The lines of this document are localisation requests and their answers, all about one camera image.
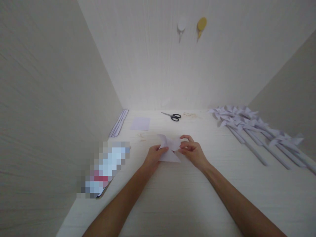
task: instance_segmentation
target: purple paper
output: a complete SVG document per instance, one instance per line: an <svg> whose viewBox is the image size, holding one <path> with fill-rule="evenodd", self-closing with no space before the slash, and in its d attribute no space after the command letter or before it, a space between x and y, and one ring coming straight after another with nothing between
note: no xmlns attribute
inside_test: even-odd
<svg viewBox="0 0 316 237"><path fill-rule="evenodd" d="M134 121L131 126L131 130L149 130L150 118L134 118Z"/></svg>

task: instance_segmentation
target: wall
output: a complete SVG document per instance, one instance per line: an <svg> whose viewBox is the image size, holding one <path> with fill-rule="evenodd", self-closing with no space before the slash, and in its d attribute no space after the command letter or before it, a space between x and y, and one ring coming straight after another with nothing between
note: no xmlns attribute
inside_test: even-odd
<svg viewBox="0 0 316 237"><path fill-rule="evenodd" d="M247 105L316 29L310 0L78 2L129 109ZM208 23L197 42L202 16Z"/></svg>
<svg viewBox="0 0 316 237"><path fill-rule="evenodd" d="M122 107L76 1L0 11L0 235L55 236Z"/></svg>
<svg viewBox="0 0 316 237"><path fill-rule="evenodd" d="M272 128L301 132L300 148L316 161L316 31L250 103Z"/></svg>

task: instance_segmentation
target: white table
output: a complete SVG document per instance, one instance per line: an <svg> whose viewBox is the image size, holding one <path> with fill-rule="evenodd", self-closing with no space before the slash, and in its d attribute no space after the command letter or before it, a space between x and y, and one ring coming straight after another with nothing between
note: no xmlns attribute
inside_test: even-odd
<svg viewBox="0 0 316 237"><path fill-rule="evenodd" d="M130 158L100 200L77 199L57 236L79 237L140 167L157 134L191 135L207 159L288 236L316 236L316 176L289 159L286 170L264 148L248 141L268 161L263 166L206 110L129 111L119 136L129 141ZM130 130L134 117L150 117L149 131ZM276 147L273 151L285 157ZM183 155L182 163L162 162L133 207L120 236L242 236L208 180Z"/></svg>

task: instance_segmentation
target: black scissor handle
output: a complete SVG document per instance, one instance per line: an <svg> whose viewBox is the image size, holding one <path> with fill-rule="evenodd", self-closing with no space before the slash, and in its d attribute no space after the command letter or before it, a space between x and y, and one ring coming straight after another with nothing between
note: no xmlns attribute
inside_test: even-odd
<svg viewBox="0 0 316 237"><path fill-rule="evenodd" d="M179 114L173 114L172 116L174 116L176 118L181 118L181 115L179 115Z"/></svg>
<svg viewBox="0 0 316 237"><path fill-rule="evenodd" d="M171 119L172 119L173 121L175 121L175 122L178 122L180 118L181 118L181 115L179 115L179 114L173 114L173 115L171 116Z"/></svg>

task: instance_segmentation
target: right hand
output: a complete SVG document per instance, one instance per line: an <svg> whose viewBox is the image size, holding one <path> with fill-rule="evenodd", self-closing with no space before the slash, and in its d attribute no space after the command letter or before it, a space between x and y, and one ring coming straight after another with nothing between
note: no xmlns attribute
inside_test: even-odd
<svg viewBox="0 0 316 237"><path fill-rule="evenodd" d="M189 141L181 142L179 152L185 155L199 170L208 166L210 163L206 159L200 144L194 142L193 138L189 135L182 135L180 139L182 138L186 138Z"/></svg>

